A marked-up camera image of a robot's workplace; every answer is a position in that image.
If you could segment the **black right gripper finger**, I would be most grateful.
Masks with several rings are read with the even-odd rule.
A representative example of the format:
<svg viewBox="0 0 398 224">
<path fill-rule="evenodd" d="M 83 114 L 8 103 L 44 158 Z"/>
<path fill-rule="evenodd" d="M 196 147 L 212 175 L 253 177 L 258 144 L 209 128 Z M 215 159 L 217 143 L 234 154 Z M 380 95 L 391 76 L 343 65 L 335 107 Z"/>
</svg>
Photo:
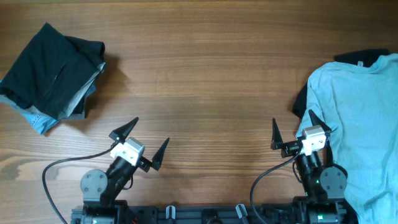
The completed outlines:
<svg viewBox="0 0 398 224">
<path fill-rule="evenodd" d="M 277 150 L 281 149 L 283 145 L 283 139 L 280 134 L 277 122 L 275 118 L 272 119 L 272 139 L 271 139 L 271 149 Z"/>
<path fill-rule="evenodd" d="M 314 112 L 313 110 L 309 110 L 308 111 L 310 120 L 312 122 L 312 126 L 321 126 L 322 129 L 324 130 L 324 132 L 326 133 L 330 133 L 331 132 L 331 128 L 329 126 L 327 126 Z"/>
</svg>

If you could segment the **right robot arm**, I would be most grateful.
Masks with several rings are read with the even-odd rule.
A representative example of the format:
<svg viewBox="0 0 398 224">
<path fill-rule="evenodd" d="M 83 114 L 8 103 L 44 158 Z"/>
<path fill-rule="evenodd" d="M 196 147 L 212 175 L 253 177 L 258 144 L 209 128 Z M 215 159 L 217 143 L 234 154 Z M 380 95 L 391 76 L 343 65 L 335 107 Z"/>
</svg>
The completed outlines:
<svg viewBox="0 0 398 224">
<path fill-rule="evenodd" d="M 329 149 L 331 128 L 312 110 L 311 126 L 291 142 L 284 142 L 276 120 L 272 121 L 273 150 L 282 157 L 293 157 L 296 177 L 305 191 L 304 197 L 294 197 L 292 203 L 273 205 L 264 209 L 272 223 L 349 223 L 349 211 L 344 205 L 347 173 L 332 163 L 324 164 L 318 151 Z"/>
</svg>

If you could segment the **light blue t-shirt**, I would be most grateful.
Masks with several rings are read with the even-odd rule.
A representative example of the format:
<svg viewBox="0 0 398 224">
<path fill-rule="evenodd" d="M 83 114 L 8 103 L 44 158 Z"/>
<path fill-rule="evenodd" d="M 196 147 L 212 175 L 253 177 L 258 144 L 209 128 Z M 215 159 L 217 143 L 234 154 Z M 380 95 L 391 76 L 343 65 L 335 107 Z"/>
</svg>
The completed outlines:
<svg viewBox="0 0 398 224">
<path fill-rule="evenodd" d="M 308 78 L 306 109 L 331 128 L 333 162 L 360 223 L 397 223 L 397 54 L 370 67 L 329 62 Z"/>
</svg>

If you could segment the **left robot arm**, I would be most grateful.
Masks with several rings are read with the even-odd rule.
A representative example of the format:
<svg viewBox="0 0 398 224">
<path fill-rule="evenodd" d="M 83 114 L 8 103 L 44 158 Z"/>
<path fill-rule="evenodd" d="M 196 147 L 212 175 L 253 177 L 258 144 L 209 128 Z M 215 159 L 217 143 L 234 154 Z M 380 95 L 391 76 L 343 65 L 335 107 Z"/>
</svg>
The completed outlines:
<svg viewBox="0 0 398 224">
<path fill-rule="evenodd" d="M 127 124 L 114 129 L 109 137 L 114 140 L 110 156 L 114 159 L 107 171 L 88 171 L 80 182 L 83 193 L 83 208 L 72 211 L 74 224 L 132 224 L 138 223 L 137 216 L 125 200 L 117 196 L 125 185 L 132 182 L 137 169 L 148 172 L 159 170 L 170 139 L 166 139 L 151 160 L 143 156 L 145 145 L 129 134 L 137 124 L 136 117 Z"/>
</svg>

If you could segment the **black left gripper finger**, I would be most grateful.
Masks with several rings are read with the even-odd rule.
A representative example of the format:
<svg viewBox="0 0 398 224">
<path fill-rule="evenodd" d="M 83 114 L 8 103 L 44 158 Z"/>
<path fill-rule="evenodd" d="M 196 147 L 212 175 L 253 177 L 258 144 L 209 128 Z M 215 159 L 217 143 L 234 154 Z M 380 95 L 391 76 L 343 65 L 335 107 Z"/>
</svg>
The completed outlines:
<svg viewBox="0 0 398 224">
<path fill-rule="evenodd" d="M 135 117 L 133 120 L 128 122 L 127 124 L 120 126 L 109 134 L 109 137 L 117 142 L 125 142 L 126 138 L 129 136 L 130 132 L 133 130 L 135 125 L 137 124 L 139 118 Z"/>
<path fill-rule="evenodd" d="M 170 138 L 167 138 L 164 143 L 160 146 L 159 150 L 155 153 L 155 155 L 152 157 L 152 165 L 151 167 L 155 169 L 156 171 L 159 171 L 162 165 L 162 161 L 164 159 L 164 154 L 165 150 L 167 148 L 167 145 L 170 141 Z"/>
</svg>

